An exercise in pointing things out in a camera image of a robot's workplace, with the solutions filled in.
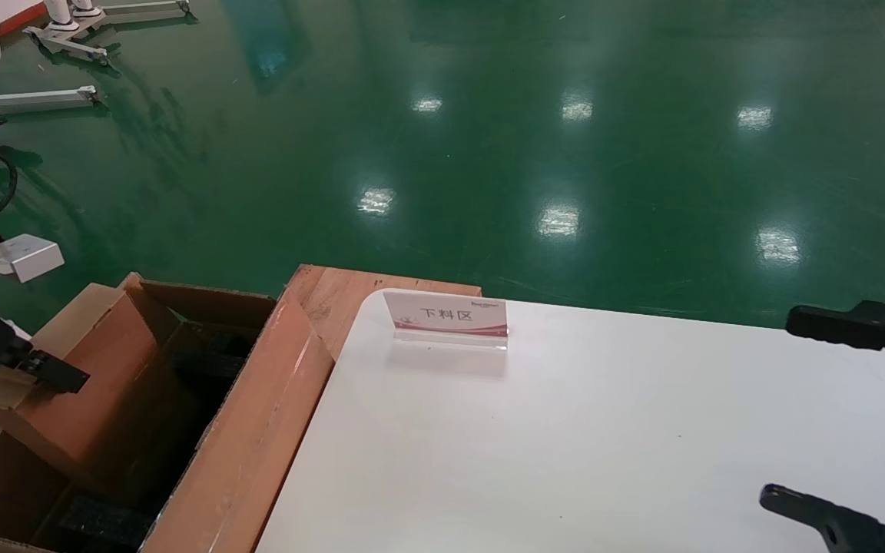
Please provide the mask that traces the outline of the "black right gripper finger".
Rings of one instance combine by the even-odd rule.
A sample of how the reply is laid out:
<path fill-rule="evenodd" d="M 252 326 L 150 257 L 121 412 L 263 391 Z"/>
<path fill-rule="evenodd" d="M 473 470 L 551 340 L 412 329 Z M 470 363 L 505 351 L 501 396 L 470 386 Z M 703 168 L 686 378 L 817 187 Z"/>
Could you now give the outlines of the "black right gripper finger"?
<path fill-rule="evenodd" d="M 843 344 L 854 349 L 885 349 L 885 303 L 861 301 L 849 311 L 794 306 L 784 330 L 792 336 Z"/>
<path fill-rule="evenodd" d="M 813 528 L 829 552 L 885 552 L 885 524 L 864 512 L 777 484 L 761 489 L 759 504 Z"/>

